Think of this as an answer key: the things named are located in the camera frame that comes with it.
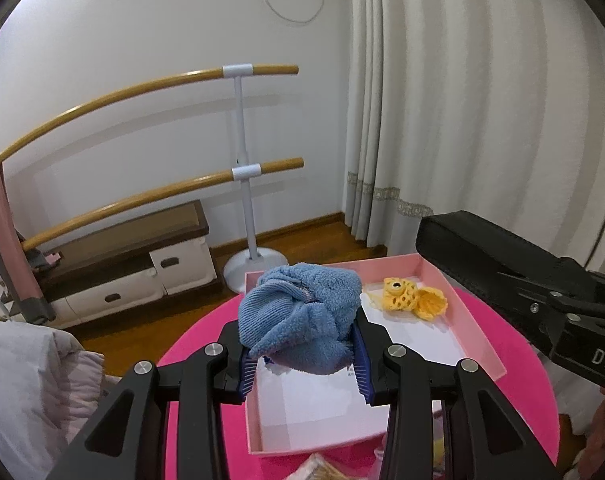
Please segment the round white base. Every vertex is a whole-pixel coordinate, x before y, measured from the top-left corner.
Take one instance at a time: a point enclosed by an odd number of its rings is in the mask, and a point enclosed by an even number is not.
[[[227,265],[224,266],[222,275],[224,276],[225,282],[227,282],[227,286],[231,290],[234,292],[245,291],[246,272],[268,270],[288,264],[284,254],[274,251],[273,249],[259,247],[258,254],[260,257],[252,260],[249,258],[249,249],[245,249],[230,257]]]

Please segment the blue microfiber cloth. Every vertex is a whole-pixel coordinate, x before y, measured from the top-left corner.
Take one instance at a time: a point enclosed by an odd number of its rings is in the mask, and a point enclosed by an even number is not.
[[[311,374],[353,362],[347,342],[362,283],[352,270],[295,264],[267,270],[240,303],[240,342],[249,356]]]

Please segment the baseboard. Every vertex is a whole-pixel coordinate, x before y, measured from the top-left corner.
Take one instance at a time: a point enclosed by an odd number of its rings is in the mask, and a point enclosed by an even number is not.
[[[310,227],[319,227],[322,225],[332,224],[334,222],[344,221],[345,214],[339,211],[337,213],[331,213],[329,215],[311,218],[309,220],[298,222],[296,224],[286,225],[285,227],[279,227],[278,229],[274,229],[272,231],[265,231],[264,233],[256,235],[256,240],[258,242],[258,245],[261,245],[273,240],[274,238],[279,238],[283,235],[289,235],[291,233],[295,233],[303,229],[308,229]],[[235,254],[237,252],[243,251],[244,249],[247,249],[246,238],[241,238],[240,240],[233,240],[232,242],[227,242],[226,244],[212,247],[211,251],[212,256],[214,258],[219,258],[227,254]]]

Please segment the crochet goldfish toy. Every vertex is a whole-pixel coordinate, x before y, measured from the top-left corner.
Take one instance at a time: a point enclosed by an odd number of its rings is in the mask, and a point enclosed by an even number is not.
[[[411,280],[385,278],[382,307],[385,310],[410,311],[420,319],[433,321],[447,310],[447,298],[439,288],[417,288]]]

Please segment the pink tablecloth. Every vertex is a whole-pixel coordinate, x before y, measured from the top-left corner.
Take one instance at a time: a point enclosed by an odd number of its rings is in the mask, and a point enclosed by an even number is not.
[[[477,323],[502,359],[507,374],[497,384],[527,421],[534,434],[555,462],[559,443],[556,401],[540,360],[527,341],[485,303],[463,290],[457,290]],[[223,325],[238,317],[241,296],[220,305],[187,330],[162,357],[167,365],[189,357],[195,350],[218,339]],[[169,412],[166,476],[176,478],[177,403]],[[222,425],[231,480],[282,480],[295,471],[307,455],[258,458],[247,451],[243,406],[223,406]],[[324,451],[323,454],[347,464],[356,474],[366,475],[373,464],[373,450],[379,439],[355,446]]]

